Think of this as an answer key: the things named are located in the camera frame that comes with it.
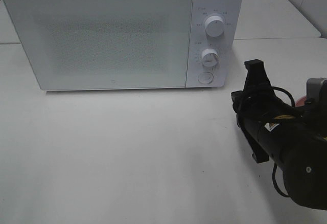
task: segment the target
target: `microwave door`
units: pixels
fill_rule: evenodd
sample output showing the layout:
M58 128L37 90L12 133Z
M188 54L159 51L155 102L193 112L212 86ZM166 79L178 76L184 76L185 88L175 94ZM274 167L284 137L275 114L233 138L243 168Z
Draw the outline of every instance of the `microwave door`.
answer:
M185 87L192 0L5 0L44 90Z

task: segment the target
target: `white knob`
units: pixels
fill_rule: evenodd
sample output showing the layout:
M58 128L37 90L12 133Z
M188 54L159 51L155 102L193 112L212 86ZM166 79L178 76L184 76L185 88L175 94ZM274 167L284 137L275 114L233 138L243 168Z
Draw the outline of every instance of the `white knob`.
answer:
M224 32L225 22L222 16L215 14L205 20L204 27L208 36L217 37Z
M201 53L202 64L205 67L213 67L218 64L219 58L218 53L214 49L206 49Z

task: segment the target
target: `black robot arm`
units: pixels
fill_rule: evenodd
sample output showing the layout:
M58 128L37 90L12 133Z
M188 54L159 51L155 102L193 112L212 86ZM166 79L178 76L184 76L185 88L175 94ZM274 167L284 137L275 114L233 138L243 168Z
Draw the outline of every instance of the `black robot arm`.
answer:
M262 163L270 157L280 167L288 193L274 182L281 195L305 207L327 210L327 79L309 79L305 105L295 107L289 92L271 86L262 61L247 61L245 66L244 88L231 96L253 158ZM286 93L291 105L275 90Z

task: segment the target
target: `tabletop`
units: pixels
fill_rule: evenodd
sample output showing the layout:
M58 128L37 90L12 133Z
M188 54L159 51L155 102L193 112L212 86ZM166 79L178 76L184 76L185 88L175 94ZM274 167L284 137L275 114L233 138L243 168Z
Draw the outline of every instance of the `tabletop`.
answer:
M222 88L44 92L0 45L0 223L326 223L278 195L230 98L246 60L298 99L326 56L322 38L236 40Z
M0 43L19 42L0 1ZM319 37L288 0L243 0L235 39Z

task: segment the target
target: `control panel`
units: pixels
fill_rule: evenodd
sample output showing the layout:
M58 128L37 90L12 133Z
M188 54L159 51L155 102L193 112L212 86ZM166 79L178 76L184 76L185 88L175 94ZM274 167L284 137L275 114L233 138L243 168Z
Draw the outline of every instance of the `control panel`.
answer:
M186 87L223 86L242 0L193 0Z

